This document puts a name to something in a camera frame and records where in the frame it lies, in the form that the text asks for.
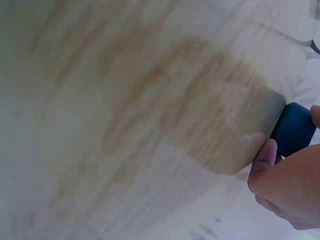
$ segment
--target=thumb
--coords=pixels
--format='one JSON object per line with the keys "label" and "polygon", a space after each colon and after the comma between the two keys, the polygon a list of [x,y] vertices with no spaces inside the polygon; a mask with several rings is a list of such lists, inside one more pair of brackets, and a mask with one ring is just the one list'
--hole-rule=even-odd
{"label": "thumb", "polygon": [[277,158],[277,143],[273,139],[269,139],[262,146],[260,152],[254,159],[248,178],[248,187],[254,194],[260,192],[260,183],[266,171],[275,165]]}
{"label": "thumb", "polygon": [[313,105],[310,112],[314,125],[320,129],[320,106]]}

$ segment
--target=hand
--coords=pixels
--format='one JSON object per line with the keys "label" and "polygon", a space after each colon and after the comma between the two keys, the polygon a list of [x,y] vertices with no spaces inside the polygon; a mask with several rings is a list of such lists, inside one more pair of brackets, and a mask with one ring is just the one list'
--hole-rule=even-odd
{"label": "hand", "polygon": [[[312,106],[320,127],[320,107]],[[253,161],[248,187],[256,201],[297,230],[320,228],[320,144],[282,160],[269,139]]]}

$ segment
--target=wood grain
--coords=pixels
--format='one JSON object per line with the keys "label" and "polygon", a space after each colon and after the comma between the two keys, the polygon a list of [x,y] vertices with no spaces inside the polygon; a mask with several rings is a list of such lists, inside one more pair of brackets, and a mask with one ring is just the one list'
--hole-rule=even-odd
{"label": "wood grain", "polygon": [[315,6],[2,1],[3,237],[201,235],[292,97]]}

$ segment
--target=wooden board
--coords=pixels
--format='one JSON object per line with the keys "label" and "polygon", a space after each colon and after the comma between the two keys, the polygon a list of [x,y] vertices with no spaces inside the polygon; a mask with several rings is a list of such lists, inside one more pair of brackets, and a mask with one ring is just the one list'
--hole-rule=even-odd
{"label": "wooden board", "polygon": [[201,236],[291,99],[315,17],[315,0],[2,1],[3,238]]}

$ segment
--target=finger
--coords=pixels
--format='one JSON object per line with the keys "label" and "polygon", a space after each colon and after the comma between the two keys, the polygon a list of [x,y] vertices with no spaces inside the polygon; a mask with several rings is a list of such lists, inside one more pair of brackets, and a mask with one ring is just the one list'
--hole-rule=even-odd
{"label": "finger", "polygon": [[267,140],[262,146],[260,152],[255,157],[252,167],[251,175],[266,171],[275,165],[277,157],[277,143],[273,139]]}
{"label": "finger", "polygon": [[263,173],[274,166],[277,156],[277,143],[269,139],[261,148],[252,163],[251,171],[248,178],[248,187],[252,193],[259,194],[259,182]]}
{"label": "finger", "polygon": [[313,105],[311,107],[311,117],[314,125],[319,129],[320,128],[320,106]]}
{"label": "finger", "polygon": [[275,204],[270,202],[269,200],[265,199],[264,197],[260,197],[258,195],[255,196],[255,200],[258,204],[260,204],[265,209],[274,212],[278,217],[284,219],[285,215],[283,211]]}
{"label": "finger", "polygon": [[289,223],[292,225],[292,227],[295,230],[298,230],[298,231],[304,231],[304,230],[317,229],[318,228],[318,226],[316,226],[314,224],[309,224],[309,223],[294,222],[294,221],[289,221]]}

